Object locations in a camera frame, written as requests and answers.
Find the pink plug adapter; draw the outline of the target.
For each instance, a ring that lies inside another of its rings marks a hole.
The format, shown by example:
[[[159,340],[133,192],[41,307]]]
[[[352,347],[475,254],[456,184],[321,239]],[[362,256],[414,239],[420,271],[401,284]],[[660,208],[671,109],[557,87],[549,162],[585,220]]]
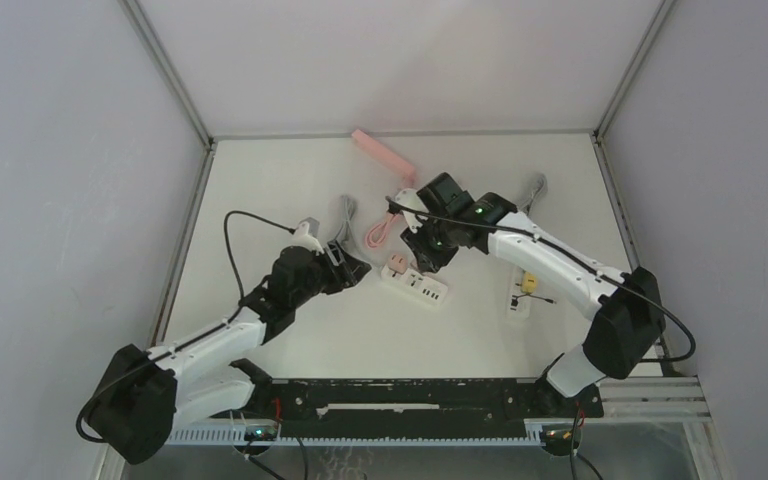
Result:
[[[409,262],[403,255],[394,253],[389,257],[387,267],[390,270],[390,276],[396,277],[406,273]]]

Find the white power strip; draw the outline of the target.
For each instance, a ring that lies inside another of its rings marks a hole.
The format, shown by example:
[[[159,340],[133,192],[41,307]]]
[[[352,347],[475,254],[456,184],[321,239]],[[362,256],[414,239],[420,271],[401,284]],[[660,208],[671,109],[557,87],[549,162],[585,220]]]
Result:
[[[447,285],[412,268],[399,273],[388,266],[383,266],[380,278],[390,289],[432,308],[439,308],[449,293]]]
[[[519,267],[514,267],[511,271],[508,300],[507,300],[507,318],[511,321],[526,321],[531,316],[532,294],[523,294],[520,291],[520,283],[523,273],[527,272]]]

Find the yellow plug adapter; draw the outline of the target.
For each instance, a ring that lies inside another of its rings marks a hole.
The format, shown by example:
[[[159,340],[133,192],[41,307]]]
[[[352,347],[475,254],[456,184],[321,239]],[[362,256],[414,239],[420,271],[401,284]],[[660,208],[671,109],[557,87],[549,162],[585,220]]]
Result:
[[[533,294],[537,290],[537,287],[537,277],[530,272],[524,272],[520,283],[520,291],[523,294]]]

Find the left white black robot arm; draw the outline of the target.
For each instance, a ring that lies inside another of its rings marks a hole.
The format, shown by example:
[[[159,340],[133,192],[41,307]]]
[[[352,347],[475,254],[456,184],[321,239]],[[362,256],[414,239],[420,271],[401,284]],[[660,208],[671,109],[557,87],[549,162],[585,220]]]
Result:
[[[290,229],[290,244],[255,287],[240,291],[230,315],[169,344],[120,348],[77,414],[79,437],[139,464],[193,422],[229,410],[265,414],[271,388],[235,361],[287,330],[311,299],[352,288],[372,270],[340,242],[321,242],[317,229],[312,218]]]

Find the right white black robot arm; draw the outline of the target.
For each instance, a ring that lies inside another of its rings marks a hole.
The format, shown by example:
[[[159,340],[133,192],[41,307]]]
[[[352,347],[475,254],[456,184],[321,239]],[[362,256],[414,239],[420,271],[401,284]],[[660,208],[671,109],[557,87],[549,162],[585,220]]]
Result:
[[[563,294],[589,321],[585,338],[553,360],[537,381],[538,402],[565,415],[578,395],[606,378],[627,378],[673,323],[689,342],[677,361],[691,358],[696,340],[661,300],[655,275],[644,267],[622,271],[587,257],[537,225],[514,202],[488,192],[473,198],[448,173],[418,190],[387,200],[402,215],[400,237],[423,273],[437,273],[462,249],[505,261]]]

